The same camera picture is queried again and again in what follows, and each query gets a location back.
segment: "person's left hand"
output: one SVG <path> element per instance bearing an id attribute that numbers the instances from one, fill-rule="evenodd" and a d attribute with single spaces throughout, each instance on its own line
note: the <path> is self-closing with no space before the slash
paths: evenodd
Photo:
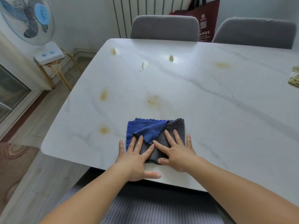
<path id="1" fill-rule="evenodd" d="M 161 177 L 161 174 L 153 171 L 144 170 L 144 162 L 152 154 L 155 146 L 152 144 L 148 150 L 143 154 L 139 154 L 141 146 L 143 143 L 143 136 L 139 137 L 136 147 L 134 148 L 136 138 L 133 137 L 131 143 L 128 147 L 127 152 L 123 146 L 123 141 L 119 141 L 119 152 L 118 157 L 115 161 L 115 165 L 118 166 L 121 170 L 128 171 L 128 181 L 134 182 L 139 181 L 144 178 L 157 179 Z"/>

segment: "electric fan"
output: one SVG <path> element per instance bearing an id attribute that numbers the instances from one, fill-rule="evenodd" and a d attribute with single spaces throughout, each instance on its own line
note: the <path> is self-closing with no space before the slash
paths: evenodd
<path id="1" fill-rule="evenodd" d="M 0 11 L 18 37 L 40 46 L 34 57 L 41 65 L 64 57 L 56 43 L 50 41 L 54 34 L 54 18 L 48 0 L 0 0 Z"/>

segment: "white marble table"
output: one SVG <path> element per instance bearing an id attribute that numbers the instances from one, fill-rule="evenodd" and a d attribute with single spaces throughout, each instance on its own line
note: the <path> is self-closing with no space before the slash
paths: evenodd
<path id="1" fill-rule="evenodd" d="M 298 65 L 299 54 L 285 49 L 110 39 L 62 106 L 42 151 L 107 169 L 128 121 L 184 118 L 197 155 L 299 205 L 299 88 L 287 83 Z M 159 171 L 159 182 L 204 191 L 186 173 L 146 169 Z"/>

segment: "bamboo stool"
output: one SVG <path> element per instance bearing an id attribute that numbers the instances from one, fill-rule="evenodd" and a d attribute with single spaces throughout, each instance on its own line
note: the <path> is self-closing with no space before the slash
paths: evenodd
<path id="1" fill-rule="evenodd" d="M 75 61 L 75 59 L 67 52 L 65 52 L 63 49 L 61 49 L 61 51 L 64 53 L 65 57 L 66 55 L 69 56 L 69 58 L 73 61 L 74 65 L 78 68 L 78 70 L 80 71 L 80 73 L 82 74 L 83 73 L 83 70 L 82 68 L 80 67 L 80 65 Z M 72 90 L 73 88 L 71 87 L 71 85 L 69 84 L 68 80 L 65 78 L 65 76 L 63 75 L 62 71 L 61 71 L 61 62 L 62 60 L 64 59 L 59 59 L 59 60 L 56 60 L 56 61 L 53 61 L 53 62 L 50 62 L 48 64 L 44 64 L 44 65 L 40 65 L 39 63 L 37 63 L 37 66 L 39 67 L 39 69 L 42 71 L 42 73 L 45 75 L 48 83 L 52 86 L 52 88 L 55 88 L 55 85 L 52 81 L 52 79 L 49 77 L 49 75 L 47 74 L 47 72 L 45 71 L 45 69 L 43 67 L 48 67 L 50 69 L 52 69 L 52 71 L 54 71 L 54 73 L 56 75 L 59 76 L 59 78 L 61 79 L 61 81 L 67 86 L 67 88 L 69 90 Z"/>

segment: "hand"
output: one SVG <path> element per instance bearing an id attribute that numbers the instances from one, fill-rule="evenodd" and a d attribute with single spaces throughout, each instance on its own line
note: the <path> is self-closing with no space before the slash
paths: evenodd
<path id="1" fill-rule="evenodd" d="M 143 143 L 143 136 L 139 137 L 136 147 L 134 148 L 136 138 L 133 137 L 125 153 L 123 141 L 119 141 L 118 157 L 114 165 L 119 166 L 121 170 L 128 171 L 128 181 L 134 182 L 144 178 L 157 179 L 161 174 L 153 171 L 144 170 L 144 162 L 149 158 L 155 146 L 151 145 L 143 154 L 139 154 Z"/>
<path id="2" fill-rule="evenodd" d="M 173 131 L 176 142 L 167 130 L 165 130 L 164 133 L 171 148 L 161 145 L 157 141 L 153 141 L 153 143 L 157 149 L 168 155 L 169 159 L 159 158 L 158 163 L 170 166 L 179 172 L 186 172 L 188 163 L 192 157 L 196 156 L 196 153 L 192 148 L 190 134 L 187 134 L 187 143 L 185 146 L 176 130 Z"/>

